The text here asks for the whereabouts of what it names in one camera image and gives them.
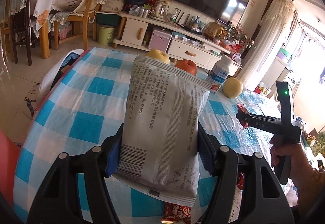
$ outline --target silver screw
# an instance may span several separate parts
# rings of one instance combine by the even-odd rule
[[[257,157],[257,158],[263,158],[263,154],[262,153],[260,153],[260,152],[256,152],[255,153],[255,156]]]
[[[229,147],[226,146],[226,145],[222,145],[222,146],[220,147],[220,150],[226,153],[226,152],[229,151]]]
[[[59,154],[60,159],[65,159],[67,157],[67,153],[61,153]]]
[[[93,151],[94,153],[99,153],[99,152],[101,151],[101,147],[100,147],[100,146],[94,146],[94,147],[92,148],[92,151]]]

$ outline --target red fruit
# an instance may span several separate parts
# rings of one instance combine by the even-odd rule
[[[192,75],[196,75],[198,72],[198,67],[196,66],[196,64],[193,61],[187,59],[178,61],[175,67],[178,67]]]

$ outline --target bottle label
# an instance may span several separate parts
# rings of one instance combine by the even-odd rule
[[[172,14],[172,16],[170,16],[170,21],[171,22],[174,22],[175,21],[175,19],[176,19],[176,17],[177,17],[177,15],[176,14]]]
[[[227,78],[228,74],[229,72],[227,72],[226,70],[214,66],[210,74],[206,78],[207,81],[212,83],[211,90],[217,91],[225,82],[225,79]]]

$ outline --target yellow fruit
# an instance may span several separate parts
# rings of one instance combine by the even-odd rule
[[[146,53],[146,56],[156,58],[156,59],[170,65],[169,56],[166,53],[164,53],[163,51],[160,51],[158,49],[153,49],[153,50],[149,51],[148,53]]]
[[[222,85],[222,91],[228,98],[236,98],[243,91],[243,83],[234,78],[228,78]]]

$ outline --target tiled floor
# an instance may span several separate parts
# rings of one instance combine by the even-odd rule
[[[101,46],[89,38],[89,47],[110,48]],[[26,48],[17,47],[19,63],[15,64],[0,57],[0,129],[2,129],[13,141],[23,142],[28,132],[30,121],[21,111],[18,111],[24,102],[25,96],[41,77],[66,53],[73,49],[82,48],[82,39],[74,39],[71,42],[60,44],[59,50],[51,49],[48,59],[41,58],[39,44],[31,49],[31,66],[27,64]],[[130,54],[145,54],[146,51],[135,48],[118,46],[117,50]]]

